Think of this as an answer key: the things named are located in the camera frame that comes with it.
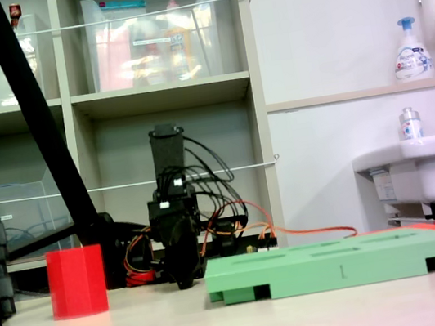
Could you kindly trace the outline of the curved black gripper finger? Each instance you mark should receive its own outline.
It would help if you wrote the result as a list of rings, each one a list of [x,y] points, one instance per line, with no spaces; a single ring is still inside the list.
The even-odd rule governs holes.
[[[165,248],[165,264],[178,288],[190,288],[202,277],[198,245],[195,241]]]

